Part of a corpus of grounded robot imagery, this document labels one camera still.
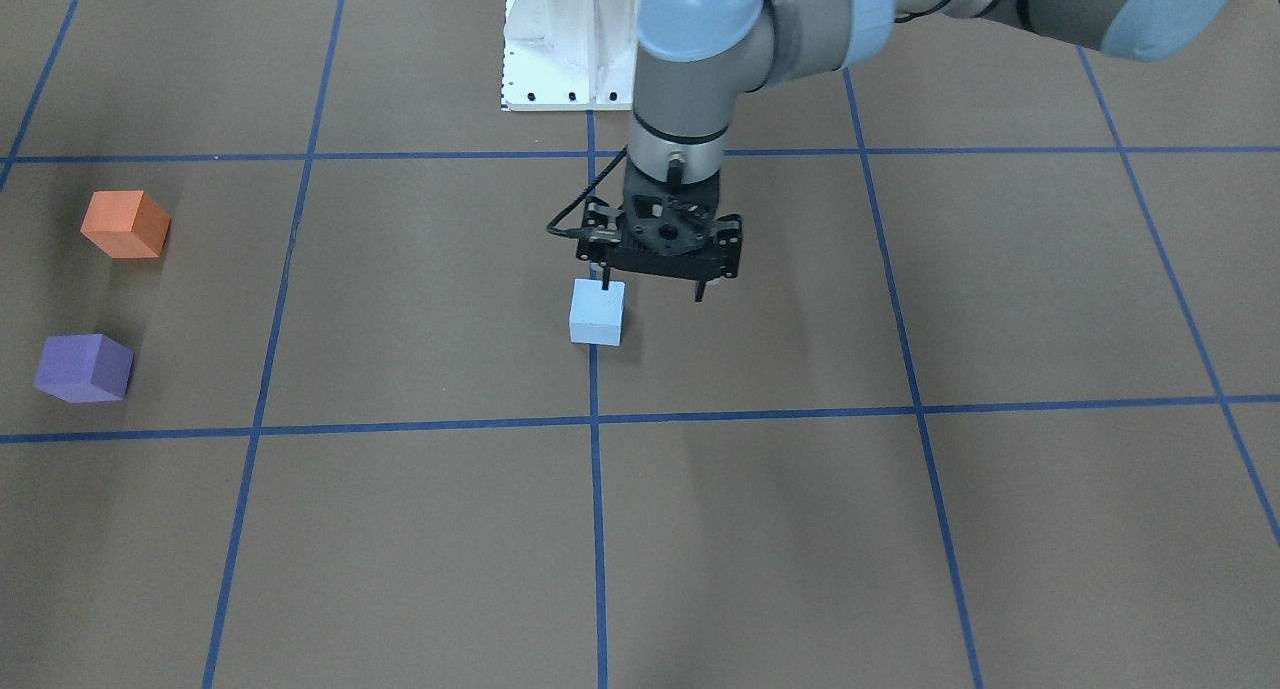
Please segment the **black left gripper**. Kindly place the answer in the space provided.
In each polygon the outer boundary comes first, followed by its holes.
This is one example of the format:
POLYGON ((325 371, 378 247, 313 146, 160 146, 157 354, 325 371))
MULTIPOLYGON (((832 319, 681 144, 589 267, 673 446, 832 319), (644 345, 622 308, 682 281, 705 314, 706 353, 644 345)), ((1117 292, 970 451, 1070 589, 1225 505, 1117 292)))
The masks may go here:
POLYGON ((599 266, 602 291, 614 269, 695 282, 694 302, 701 304, 708 282, 736 278, 742 216, 717 214, 721 177, 672 188, 627 164, 621 205, 589 197, 576 255, 599 266))

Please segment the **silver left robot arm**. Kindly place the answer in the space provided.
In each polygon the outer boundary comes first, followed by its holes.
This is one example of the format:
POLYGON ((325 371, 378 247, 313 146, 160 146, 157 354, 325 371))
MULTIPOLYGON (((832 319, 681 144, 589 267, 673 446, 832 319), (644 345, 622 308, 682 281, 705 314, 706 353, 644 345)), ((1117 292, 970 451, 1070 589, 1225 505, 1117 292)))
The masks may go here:
POLYGON ((739 274, 742 219, 719 214, 721 172, 744 95, 874 58, 897 26, 983 19, 1137 63, 1187 47, 1228 0, 637 0, 628 143, 618 204, 588 187, 572 239, 603 291, 617 272, 707 286, 739 274))

